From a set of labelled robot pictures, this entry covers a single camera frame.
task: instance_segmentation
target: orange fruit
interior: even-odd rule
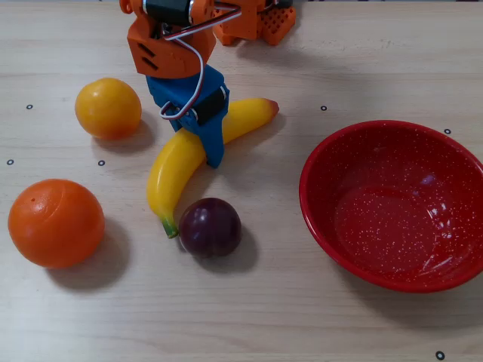
[[[90,256],[104,234],[103,210],[84,186],[45,179],[25,189],[8,215],[17,249],[46,268],[66,268]]]
[[[134,133],[141,111],[133,88],[114,78],[86,85],[75,100],[78,122],[92,136],[103,140],[118,140]]]

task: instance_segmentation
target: toy fruit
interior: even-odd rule
[[[230,103],[223,119],[223,142],[228,143],[257,129],[277,113],[277,103],[264,98]],[[147,199],[169,238],[178,234],[173,213],[181,192],[204,159],[205,151],[199,137],[182,128],[166,143],[152,166]]]
[[[232,205],[203,198],[188,207],[180,220],[180,240],[193,256],[226,256],[240,244],[242,224]]]
[[[104,215],[96,197],[84,186],[66,179],[46,179],[15,200],[8,231],[31,262],[66,268],[96,250],[104,233]]]
[[[123,81],[102,78],[83,87],[75,101],[75,115],[92,136],[117,140],[130,136],[141,120],[141,102]]]

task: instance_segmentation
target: red bowl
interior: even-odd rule
[[[309,156],[299,193],[322,249],[366,281],[428,293],[483,269],[483,167],[435,130],[400,121],[339,130]]]

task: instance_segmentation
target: banana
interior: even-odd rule
[[[223,119],[223,142],[227,144],[256,130],[277,113],[277,102],[264,98],[230,103]],[[189,178],[205,159],[205,149],[198,136],[182,128],[165,144],[151,168],[147,183],[149,207],[161,220],[170,239],[178,235],[174,208]]]

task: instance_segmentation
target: table surface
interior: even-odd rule
[[[149,169],[173,131],[135,71],[134,15],[102,2],[0,5],[1,362],[483,359],[483,279],[431,295],[367,284],[319,248],[297,194],[314,147],[359,121],[450,129],[483,158],[483,6],[306,3],[298,14],[277,48],[218,45],[210,59],[234,100],[267,97],[281,114],[186,187],[177,217],[216,196],[244,225],[234,255],[198,263],[146,203]],[[143,125],[124,142],[94,141],[75,119],[79,90],[105,76],[143,104]],[[106,238],[81,265],[48,271],[17,252],[6,219],[24,188],[57,177],[99,198]]]

